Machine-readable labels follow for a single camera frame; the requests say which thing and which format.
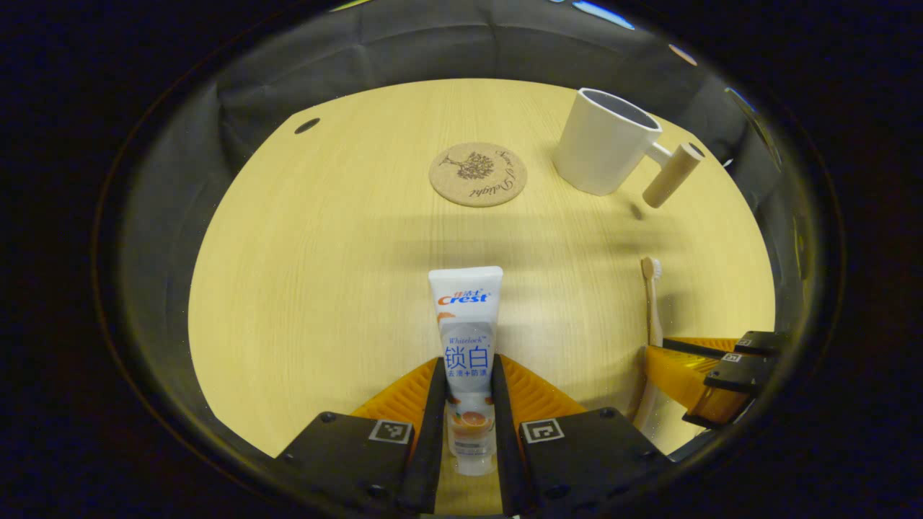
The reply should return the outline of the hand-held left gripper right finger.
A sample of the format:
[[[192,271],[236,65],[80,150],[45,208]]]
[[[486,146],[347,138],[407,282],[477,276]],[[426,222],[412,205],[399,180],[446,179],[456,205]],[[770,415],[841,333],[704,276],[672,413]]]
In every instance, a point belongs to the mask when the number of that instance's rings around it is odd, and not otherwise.
[[[505,515],[601,517],[671,466],[620,411],[587,409],[504,355],[492,391]]]

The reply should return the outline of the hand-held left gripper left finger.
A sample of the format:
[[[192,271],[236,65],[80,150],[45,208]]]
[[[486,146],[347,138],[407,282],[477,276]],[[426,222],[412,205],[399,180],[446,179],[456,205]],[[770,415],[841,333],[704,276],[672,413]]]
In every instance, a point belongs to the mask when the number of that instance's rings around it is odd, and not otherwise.
[[[281,451],[281,466],[344,515],[429,515],[447,390],[443,359],[430,359],[350,414],[318,414]]]

